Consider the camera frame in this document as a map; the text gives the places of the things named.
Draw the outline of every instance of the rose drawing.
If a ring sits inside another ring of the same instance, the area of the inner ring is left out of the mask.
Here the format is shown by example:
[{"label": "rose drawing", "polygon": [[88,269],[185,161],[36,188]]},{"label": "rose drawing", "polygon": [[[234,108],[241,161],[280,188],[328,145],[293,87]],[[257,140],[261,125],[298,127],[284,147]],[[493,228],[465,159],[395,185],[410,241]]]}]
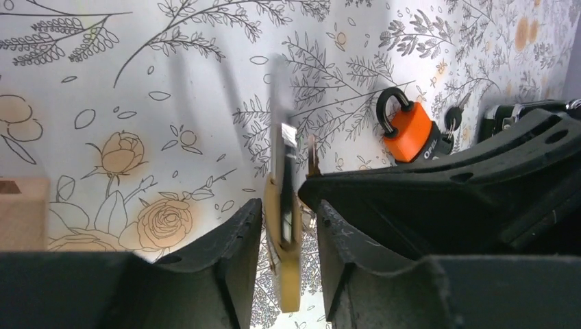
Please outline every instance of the rose drawing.
[{"label": "rose drawing", "polygon": [[50,252],[122,252],[119,238],[98,230],[69,228],[74,234],[65,235],[49,243]]},{"label": "rose drawing", "polygon": [[145,251],[177,245],[194,225],[189,208],[187,202],[167,198],[147,205],[139,212],[137,222],[129,224],[121,233],[120,243],[130,249],[143,248]]},{"label": "rose drawing", "polygon": [[116,132],[103,146],[101,165],[112,175],[124,175],[142,164],[143,153],[143,143],[137,135]]}]

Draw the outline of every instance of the orange flower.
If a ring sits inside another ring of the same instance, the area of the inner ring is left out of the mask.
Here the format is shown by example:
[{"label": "orange flower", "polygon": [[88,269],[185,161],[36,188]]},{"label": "orange flower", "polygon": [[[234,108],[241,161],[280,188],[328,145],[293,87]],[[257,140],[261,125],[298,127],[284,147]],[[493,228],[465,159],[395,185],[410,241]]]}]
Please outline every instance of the orange flower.
[{"label": "orange flower", "polygon": [[114,175],[124,174],[142,163],[143,152],[143,144],[137,135],[116,132],[103,147],[103,169]]},{"label": "orange flower", "polygon": [[346,42],[347,36],[343,32],[339,32],[337,34],[337,43],[343,46]]},{"label": "orange flower", "polygon": [[506,85],[506,89],[504,89],[504,93],[506,94],[506,96],[510,96],[512,92],[512,84],[511,81],[508,82],[508,84]]},{"label": "orange flower", "polygon": [[139,242],[144,248],[173,247],[192,230],[190,205],[183,201],[161,199],[145,207],[137,216]]},{"label": "orange flower", "polygon": [[42,137],[42,125],[36,119],[8,124],[8,134],[19,142],[36,141]]},{"label": "orange flower", "polygon": [[20,123],[32,117],[32,108],[20,96],[0,95],[0,121]]},{"label": "orange flower", "polygon": [[536,37],[539,34],[539,21],[534,20],[528,29],[528,42],[534,43],[536,41]]},{"label": "orange flower", "polygon": [[470,128],[471,127],[464,127],[464,129],[462,130],[462,142],[465,142],[468,140],[469,134],[470,134]]},{"label": "orange flower", "polygon": [[515,35],[515,48],[517,51],[523,51],[528,39],[528,19],[523,17],[517,24],[517,33]]}]

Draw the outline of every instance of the black plastic holder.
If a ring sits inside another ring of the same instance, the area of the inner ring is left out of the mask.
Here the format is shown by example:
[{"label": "black plastic holder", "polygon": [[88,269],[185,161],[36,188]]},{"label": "black plastic holder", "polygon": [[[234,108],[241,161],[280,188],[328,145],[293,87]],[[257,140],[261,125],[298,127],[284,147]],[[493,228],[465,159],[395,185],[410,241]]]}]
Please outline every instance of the black plastic holder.
[{"label": "black plastic holder", "polygon": [[262,203],[150,264],[129,252],[0,253],[2,329],[248,329]]},{"label": "black plastic holder", "polygon": [[518,253],[581,204],[581,121],[533,110],[444,158],[310,176],[299,197],[409,259]]},{"label": "black plastic holder", "polygon": [[326,201],[317,234],[334,329],[581,328],[581,258],[428,256],[408,260]]}]

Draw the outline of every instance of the lock body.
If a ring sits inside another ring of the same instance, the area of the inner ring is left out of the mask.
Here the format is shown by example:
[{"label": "lock body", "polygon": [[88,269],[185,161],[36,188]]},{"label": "lock body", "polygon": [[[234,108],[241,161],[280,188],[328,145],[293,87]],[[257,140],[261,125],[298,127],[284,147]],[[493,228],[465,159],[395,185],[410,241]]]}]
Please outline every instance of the lock body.
[{"label": "lock body", "polygon": [[391,124],[397,129],[397,134],[384,136],[383,141],[396,161],[412,162],[422,151],[427,151],[426,147],[429,149],[432,120],[420,103],[414,102],[409,112],[397,112]]},{"label": "lock body", "polygon": [[421,162],[426,160],[435,160],[443,156],[448,156],[452,152],[454,147],[454,139],[448,140],[446,135],[440,132],[438,125],[431,121],[430,122],[430,132],[422,145],[421,149],[417,152],[414,158],[411,160],[401,161],[397,158],[395,163],[397,165],[402,165],[404,163],[410,162]]}]

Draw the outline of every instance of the leaf illustration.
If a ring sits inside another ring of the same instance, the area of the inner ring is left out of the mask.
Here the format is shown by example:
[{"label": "leaf illustration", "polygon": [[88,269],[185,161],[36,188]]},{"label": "leaf illustration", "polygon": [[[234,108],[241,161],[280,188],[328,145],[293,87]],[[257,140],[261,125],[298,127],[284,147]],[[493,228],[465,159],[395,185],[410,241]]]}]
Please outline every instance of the leaf illustration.
[{"label": "leaf illustration", "polygon": [[177,145],[177,143],[178,143],[178,141],[177,141],[177,140],[175,140],[175,139],[173,139],[173,140],[171,140],[171,141],[169,141],[169,142],[165,143],[164,147],[162,147],[162,151],[164,151],[164,150],[166,150],[166,149],[169,149],[169,148],[172,148],[172,147],[176,146],[176,145]]},{"label": "leaf illustration", "polygon": [[199,149],[197,149],[197,148],[195,148],[193,146],[185,146],[185,145],[182,145],[182,149],[184,149],[184,151],[188,151],[188,152],[191,152],[191,153],[202,154],[202,152]]},{"label": "leaf illustration", "polygon": [[147,201],[145,201],[144,199],[141,199],[140,197],[138,197],[138,199],[139,199],[139,202],[141,202],[141,204],[144,207],[149,207],[149,203]]},{"label": "leaf illustration", "polygon": [[264,56],[254,56],[250,57],[250,62],[255,65],[264,65],[269,61],[268,58]]},{"label": "leaf illustration", "polygon": [[2,138],[4,138],[4,143],[8,145],[8,147],[20,157],[20,159],[30,163],[31,165],[36,165],[36,161],[28,154],[28,152],[15,140],[11,139],[10,137],[4,136],[0,134]]},{"label": "leaf illustration", "polygon": [[234,201],[228,200],[228,201],[224,202],[224,204],[222,205],[221,212],[229,211],[230,209],[232,209],[232,207],[234,207]]},{"label": "leaf illustration", "polygon": [[97,113],[92,108],[82,110],[75,117],[75,129],[87,128],[95,120],[96,115]]},{"label": "leaf illustration", "polygon": [[143,246],[139,241],[139,232],[137,231],[137,222],[130,223],[119,235],[119,244],[128,250],[139,250]]},{"label": "leaf illustration", "polygon": [[70,76],[70,77],[66,77],[64,78],[60,83],[61,84],[66,84],[72,81],[75,81],[77,79],[77,77],[75,77],[74,75]]},{"label": "leaf illustration", "polygon": [[52,209],[49,209],[48,212],[48,222],[51,224],[48,225],[47,228],[48,229],[47,236],[50,239],[56,240],[62,238],[63,236],[75,234],[64,224],[60,216]]},{"label": "leaf illustration", "polygon": [[214,196],[212,190],[207,188],[198,188],[194,193],[192,193],[192,199],[196,201],[201,201],[205,199],[210,199]]},{"label": "leaf illustration", "polygon": [[99,207],[95,218],[95,228],[120,236],[125,226],[127,226],[127,211],[123,204],[123,196],[119,191],[115,191]]},{"label": "leaf illustration", "polygon": [[164,93],[163,91],[152,91],[149,93],[149,96],[154,101],[164,101],[164,100],[168,99],[169,97],[171,97],[170,94]]},{"label": "leaf illustration", "polygon": [[169,125],[169,128],[171,129],[171,132],[173,133],[174,136],[178,136],[178,132],[177,132],[177,128],[174,125]]},{"label": "leaf illustration", "polygon": [[89,216],[81,207],[68,202],[51,202],[49,209],[68,228],[87,228]]},{"label": "leaf illustration", "polygon": [[75,191],[75,179],[67,175],[62,175],[56,183],[56,199],[59,201],[68,200]]},{"label": "leaf illustration", "polygon": [[135,114],[137,114],[137,112],[134,112],[134,111],[125,111],[125,112],[119,113],[117,115],[117,118],[118,119],[122,119],[122,120],[123,119],[129,119],[129,118],[135,117]]},{"label": "leaf illustration", "polygon": [[71,62],[83,62],[89,57],[111,49],[115,44],[119,43],[119,38],[114,33],[108,31],[103,26],[104,24],[105,21],[90,29],[90,33],[83,35],[83,43],[74,48],[69,55]]},{"label": "leaf illustration", "polygon": [[166,199],[170,199],[170,200],[179,200],[180,199],[180,196],[174,192],[158,192],[158,193]]}]

